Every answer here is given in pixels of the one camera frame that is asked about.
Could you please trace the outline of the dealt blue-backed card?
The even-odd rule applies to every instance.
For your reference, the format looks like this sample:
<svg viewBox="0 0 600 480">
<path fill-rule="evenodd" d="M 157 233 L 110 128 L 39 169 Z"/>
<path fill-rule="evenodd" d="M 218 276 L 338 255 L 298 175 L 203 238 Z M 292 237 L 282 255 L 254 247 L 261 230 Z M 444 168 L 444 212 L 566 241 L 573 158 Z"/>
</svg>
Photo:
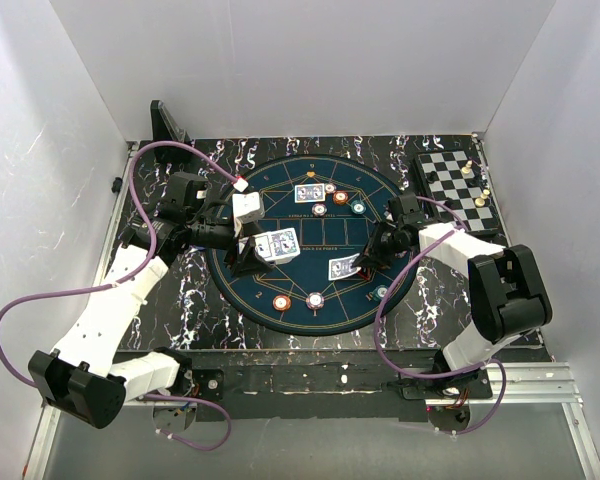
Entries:
<svg viewBox="0 0 600 480">
<path fill-rule="evenodd" d="M 294 186 L 294 202 L 297 204 L 321 203 L 325 199 L 326 190 L 324 183 L 299 184 Z"/>
<path fill-rule="evenodd" d="M 360 267 L 354 265 L 357 258 L 358 254 L 330 259 L 328 261 L 328 280 L 336 281 L 356 275 L 361 270 Z"/>
</svg>

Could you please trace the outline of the green poker chip stack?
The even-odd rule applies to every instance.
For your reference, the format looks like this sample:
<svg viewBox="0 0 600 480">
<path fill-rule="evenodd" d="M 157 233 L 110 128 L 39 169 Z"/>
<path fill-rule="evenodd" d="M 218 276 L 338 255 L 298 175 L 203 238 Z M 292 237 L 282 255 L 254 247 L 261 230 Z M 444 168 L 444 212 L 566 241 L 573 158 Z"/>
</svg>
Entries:
<svg viewBox="0 0 600 480">
<path fill-rule="evenodd" d="M 384 299 L 388 291 L 388 287 L 385 285 L 377 286 L 371 293 L 371 298 L 374 301 L 380 302 Z"/>
</svg>

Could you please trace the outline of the blue playing card deck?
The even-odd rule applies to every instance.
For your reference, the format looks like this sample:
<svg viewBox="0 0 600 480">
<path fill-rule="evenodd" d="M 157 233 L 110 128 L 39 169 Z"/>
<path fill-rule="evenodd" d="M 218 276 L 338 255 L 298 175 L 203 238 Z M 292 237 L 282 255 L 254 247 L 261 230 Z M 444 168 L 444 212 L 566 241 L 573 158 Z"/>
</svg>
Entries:
<svg viewBox="0 0 600 480">
<path fill-rule="evenodd" d="M 268 234 L 262 234 L 254 237 L 255 239 L 255 250 L 256 252 L 267 262 L 274 263 L 276 265 L 282 265 L 291 262 L 295 257 L 292 258 L 282 258 L 282 259 L 274 259 L 272 257 L 272 253 L 269 246 L 269 237 Z"/>
</svg>

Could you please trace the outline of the blue-backed playing cards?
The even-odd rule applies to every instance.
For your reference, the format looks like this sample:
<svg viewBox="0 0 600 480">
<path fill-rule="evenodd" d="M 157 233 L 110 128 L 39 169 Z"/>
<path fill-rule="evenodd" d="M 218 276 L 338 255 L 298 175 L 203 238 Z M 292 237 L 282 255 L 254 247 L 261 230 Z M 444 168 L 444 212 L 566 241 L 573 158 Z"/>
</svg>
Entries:
<svg viewBox="0 0 600 480">
<path fill-rule="evenodd" d="M 268 237 L 274 259 L 292 258 L 300 254 L 299 241 L 293 227 L 271 231 Z"/>
</svg>

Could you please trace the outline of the orange poker chip stack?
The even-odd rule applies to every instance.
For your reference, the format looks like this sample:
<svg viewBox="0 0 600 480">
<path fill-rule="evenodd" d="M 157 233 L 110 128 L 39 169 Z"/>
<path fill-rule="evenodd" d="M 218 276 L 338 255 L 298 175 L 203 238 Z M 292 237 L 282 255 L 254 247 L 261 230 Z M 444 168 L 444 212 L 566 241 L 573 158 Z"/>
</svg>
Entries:
<svg viewBox="0 0 600 480">
<path fill-rule="evenodd" d="M 277 295 L 272 302 L 277 311 L 286 311 L 291 307 L 291 298 L 287 295 Z"/>
</svg>

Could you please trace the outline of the white-blue poker chip stack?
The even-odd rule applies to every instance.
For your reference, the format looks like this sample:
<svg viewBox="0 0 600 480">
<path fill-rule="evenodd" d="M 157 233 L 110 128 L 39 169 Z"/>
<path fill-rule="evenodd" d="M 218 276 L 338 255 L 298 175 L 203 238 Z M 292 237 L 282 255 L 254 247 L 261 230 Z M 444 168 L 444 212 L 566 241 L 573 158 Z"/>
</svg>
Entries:
<svg viewBox="0 0 600 480">
<path fill-rule="evenodd" d="M 324 297 L 319 292 L 312 292 L 306 298 L 306 305 L 312 310 L 321 309 L 324 306 Z"/>
</svg>

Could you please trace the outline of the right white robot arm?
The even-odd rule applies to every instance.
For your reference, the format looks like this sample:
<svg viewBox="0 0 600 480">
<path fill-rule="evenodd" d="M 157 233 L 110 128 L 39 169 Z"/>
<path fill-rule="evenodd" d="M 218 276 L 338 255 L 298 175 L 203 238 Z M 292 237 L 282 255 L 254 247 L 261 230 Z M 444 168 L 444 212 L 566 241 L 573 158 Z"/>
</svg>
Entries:
<svg viewBox="0 0 600 480">
<path fill-rule="evenodd" d="M 432 373 L 415 373 L 389 358 L 384 363 L 400 375 L 432 381 L 444 397 L 455 397 L 469 384 L 469 375 L 493 362 L 495 355 L 518 338 L 548 324 L 552 306 L 531 249 L 524 245 L 505 248 L 471 235 L 460 217 L 437 223 L 420 208 L 425 197 L 413 193 L 388 202 L 391 218 L 382 220 L 356 257 L 354 266 L 382 269 L 397 254 L 410 260 L 397 274 L 381 299 L 387 305 L 399 283 L 420 260 L 435 259 L 469 282 L 471 321 L 436 357 Z"/>
</svg>

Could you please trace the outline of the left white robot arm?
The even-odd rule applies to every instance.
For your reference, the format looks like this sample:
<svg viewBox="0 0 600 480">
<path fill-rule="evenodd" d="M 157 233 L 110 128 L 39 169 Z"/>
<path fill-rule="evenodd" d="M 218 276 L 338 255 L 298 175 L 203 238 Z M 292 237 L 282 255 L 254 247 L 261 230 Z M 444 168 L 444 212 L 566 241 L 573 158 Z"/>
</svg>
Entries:
<svg viewBox="0 0 600 480">
<path fill-rule="evenodd" d="M 123 363 L 114 356 L 149 293 L 190 247 L 228 252 L 240 275 L 271 267 L 254 238 L 244 233 L 264 216 L 261 194 L 240 178 L 229 217 L 209 220 L 204 214 L 216 204 L 208 200 L 208 190 L 204 177 L 177 173 L 156 214 L 140 210 L 126 227 L 102 292 L 90 294 L 78 320 L 51 352 L 37 351 L 29 361 L 34 385 L 49 405 L 102 429 L 128 400 L 154 392 L 180 400 L 191 392 L 191 360 L 167 347 Z"/>
</svg>

